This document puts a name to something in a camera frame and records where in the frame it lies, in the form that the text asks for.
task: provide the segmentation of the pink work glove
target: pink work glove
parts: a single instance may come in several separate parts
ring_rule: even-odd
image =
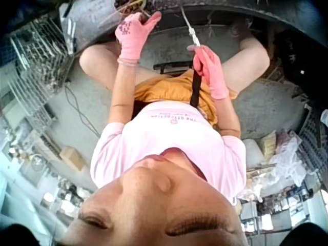
[[[122,45],[121,59],[140,59],[149,33],[161,19],[160,12],[156,12],[141,24],[141,16],[142,13],[131,14],[116,28],[115,35]]]
[[[229,90],[224,81],[220,58],[207,46],[196,47],[190,45],[187,47],[190,51],[195,51],[194,69],[205,78],[209,85],[211,97],[214,99],[223,99],[229,96]]]

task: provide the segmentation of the handle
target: handle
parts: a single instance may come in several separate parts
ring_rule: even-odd
[[[190,98],[190,105],[193,106],[194,108],[198,107],[200,84],[201,84],[201,76],[196,71],[194,71],[192,94]]]

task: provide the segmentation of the metal rack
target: metal rack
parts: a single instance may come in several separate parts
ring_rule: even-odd
[[[61,90],[73,62],[63,33],[52,19],[43,16],[7,35],[0,55],[2,78],[42,134],[53,122],[44,105]]]

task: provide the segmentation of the metal grate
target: metal grate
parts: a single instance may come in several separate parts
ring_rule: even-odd
[[[7,35],[0,55],[2,79],[42,134],[53,121],[44,104],[61,90],[73,62],[63,33],[43,16]]]
[[[315,120],[316,109],[308,108],[309,114],[299,132],[302,143],[298,154],[312,172],[317,169],[322,177],[328,171],[328,128]]]

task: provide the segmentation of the yellow shorts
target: yellow shorts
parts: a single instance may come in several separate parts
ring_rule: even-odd
[[[151,102],[156,100],[171,100],[189,102],[192,94],[192,80],[194,70],[189,69],[179,77],[159,75],[148,79],[135,88],[135,100]],[[230,90],[230,98],[235,99],[238,93]],[[217,123],[217,115],[210,95],[210,89],[201,83],[199,92],[199,105],[207,115],[208,122],[213,126]]]

